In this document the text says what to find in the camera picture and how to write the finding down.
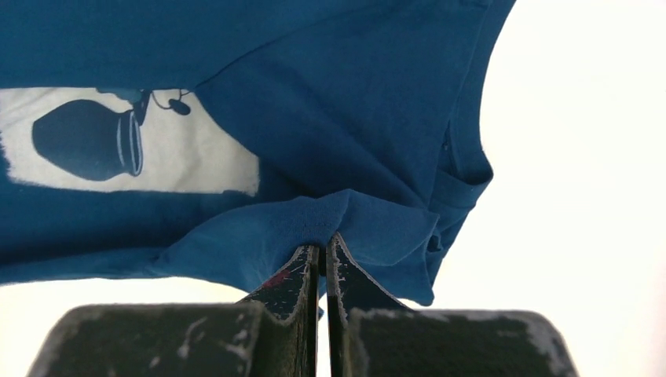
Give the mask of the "blue t shirt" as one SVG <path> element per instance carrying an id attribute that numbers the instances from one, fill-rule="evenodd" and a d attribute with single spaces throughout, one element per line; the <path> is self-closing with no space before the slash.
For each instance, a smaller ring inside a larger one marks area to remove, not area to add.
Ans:
<path id="1" fill-rule="evenodd" d="M 342 235 L 428 306 L 511 1 L 4 1 L 1 282 L 253 291 Z"/>

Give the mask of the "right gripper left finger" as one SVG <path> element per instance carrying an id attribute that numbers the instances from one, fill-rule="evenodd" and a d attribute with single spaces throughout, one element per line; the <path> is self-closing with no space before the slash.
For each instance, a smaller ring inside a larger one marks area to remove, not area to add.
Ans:
<path id="1" fill-rule="evenodd" d="M 236 303 L 90 305 L 46 337 L 32 376 L 313 376 L 319 249 Z"/>

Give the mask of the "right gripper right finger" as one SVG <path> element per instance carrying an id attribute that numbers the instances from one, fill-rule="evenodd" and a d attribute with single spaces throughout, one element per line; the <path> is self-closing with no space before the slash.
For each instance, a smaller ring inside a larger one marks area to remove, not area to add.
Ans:
<path id="1" fill-rule="evenodd" d="M 515 310 L 414 310 L 353 259 L 342 235 L 326 251 L 333 376 L 579 375 L 560 332 Z"/>

